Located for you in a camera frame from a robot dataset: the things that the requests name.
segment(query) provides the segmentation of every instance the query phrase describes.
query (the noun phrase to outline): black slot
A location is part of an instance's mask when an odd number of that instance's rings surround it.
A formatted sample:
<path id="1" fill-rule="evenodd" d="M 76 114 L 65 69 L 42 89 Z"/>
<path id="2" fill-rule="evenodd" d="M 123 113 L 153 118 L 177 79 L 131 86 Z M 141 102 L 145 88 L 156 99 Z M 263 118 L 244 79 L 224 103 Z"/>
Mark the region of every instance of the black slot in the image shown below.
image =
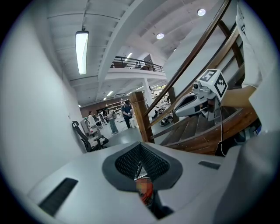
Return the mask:
<path id="1" fill-rule="evenodd" d="M 40 204 L 39 207 L 46 213 L 54 216 L 70 192 L 73 190 L 77 180 L 65 178 Z"/>
<path id="2" fill-rule="evenodd" d="M 220 168 L 220 164 L 211 163 L 211 162 L 207 162 L 207 161 L 200 161 L 198 164 L 202 165 L 202 166 L 206 166 L 211 169 L 215 169 L 215 170 L 218 170 Z"/>
<path id="3" fill-rule="evenodd" d="M 186 99 L 184 99 L 184 101 L 180 104 L 179 107 L 182 107 L 192 101 L 194 101 L 196 99 L 196 97 L 194 95 L 188 96 Z"/>

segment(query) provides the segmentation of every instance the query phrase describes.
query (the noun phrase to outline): railing post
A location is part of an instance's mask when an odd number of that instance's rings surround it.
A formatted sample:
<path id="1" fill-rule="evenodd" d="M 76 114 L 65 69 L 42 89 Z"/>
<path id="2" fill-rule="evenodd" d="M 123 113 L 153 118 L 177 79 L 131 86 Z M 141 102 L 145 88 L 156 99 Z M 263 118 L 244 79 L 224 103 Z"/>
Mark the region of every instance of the railing post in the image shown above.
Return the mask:
<path id="1" fill-rule="evenodd" d="M 173 86 L 168 91 L 168 95 L 169 95 L 170 103 L 171 104 L 174 103 L 176 101 L 176 96 L 175 96 L 175 92 L 174 92 L 174 87 Z M 178 121 L 179 121 L 179 118 L 173 112 L 173 123 L 177 123 Z"/>
<path id="2" fill-rule="evenodd" d="M 146 111 L 146 102 L 143 93 L 132 93 L 130 96 L 130 103 L 133 106 L 133 110 L 142 136 L 142 141 L 154 143 L 154 140 L 150 139 L 150 137 L 153 135 L 153 132 L 152 128 L 148 128 L 148 125 L 150 124 L 149 116 L 143 116 Z"/>

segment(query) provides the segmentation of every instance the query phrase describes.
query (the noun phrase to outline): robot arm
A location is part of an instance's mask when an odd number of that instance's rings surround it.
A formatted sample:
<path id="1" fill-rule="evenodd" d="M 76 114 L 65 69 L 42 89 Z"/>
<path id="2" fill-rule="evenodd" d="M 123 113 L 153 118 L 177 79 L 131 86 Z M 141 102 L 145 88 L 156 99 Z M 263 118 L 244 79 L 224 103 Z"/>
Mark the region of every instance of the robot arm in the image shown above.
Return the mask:
<path id="1" fill-rule="evenodd" d="M 178 117 L 201 113 L 209 121 L 218 118 L 221 101 L 228 88 L 221 70 L 207 69 L 193 84 L 192 92 L 183 97 L 175 106 Z M 208 105 L 208 99 L 214 105 Z"/>

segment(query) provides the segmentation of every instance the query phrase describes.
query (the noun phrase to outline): black office chair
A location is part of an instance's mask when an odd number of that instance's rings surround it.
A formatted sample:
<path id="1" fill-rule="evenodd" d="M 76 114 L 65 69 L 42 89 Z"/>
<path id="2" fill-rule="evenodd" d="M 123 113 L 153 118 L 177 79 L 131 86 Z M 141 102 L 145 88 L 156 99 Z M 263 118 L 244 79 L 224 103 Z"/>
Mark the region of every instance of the black office chair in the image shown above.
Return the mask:
<path id="1" fill-rule="evenodd" d="M 87 152 L 93 152 L 93 151 L 96 151 L 96 150 L 106 148 L 106 146 L 104 146 L 104 145 L 107 144 L 109 142 L 109 140 L 107 138 L 105 138 L 103 135 L 94 138 L 93 141 L 97 141 L 97 145 L 91 147 L 91 144 L 89 143 L 88 138 L 84 135 L 84 133 L 79 128 L 79 122 L 78 121 L 72 121 L 72 127 L 78 133 L 78 135 L 81 137 L 81 140 L 83 141 Z"/>

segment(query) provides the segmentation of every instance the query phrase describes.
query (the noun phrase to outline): person in white shirt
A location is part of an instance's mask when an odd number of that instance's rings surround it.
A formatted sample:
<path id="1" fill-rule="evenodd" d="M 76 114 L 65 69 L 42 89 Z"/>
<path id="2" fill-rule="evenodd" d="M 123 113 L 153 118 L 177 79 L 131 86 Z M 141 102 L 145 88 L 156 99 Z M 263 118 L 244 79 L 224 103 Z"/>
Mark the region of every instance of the person in white shirt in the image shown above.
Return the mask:
<path id="1" fill-rule="evenodd" d="M 249 97 L 277 69 L 279 54 L 266 27 L 243 0 L 237 5 L 236 25 L 243 41 L 245 79 L 241 89 L 226 91 L 221 106 L 252 107 Z"/>
<path id="2" fill-rule="evenodd" d="M 113 113 L 115 113 L 115 112 L 112 112 L 109 108 L 106 108 L 105 111 L 106 111 L 105 118 L 107 118 L 109 120 L 110 128 L 112 130 L 112 134 L 117 134 L 119 132 L 119 130 L 116 126 L 115 119 L 113 117 Z"/>
<path id="3" fill-rule="evenodd" d="M 90 125 L 90 127 L 91 128 L 96 128 L 97 129 L 97 131 L 98 131 L 98 136 L 101 136 L 101 133 L 100 133 L 100 129 L 99 129 L 99 127 L 96 125 L 96 123 L 95 123 L 95 119 L 93 118 L 93 112 L 92 111 L 90 111 L 89 113 L 88 113 L 88 121 L 89 121 L 89 125 Z"/>

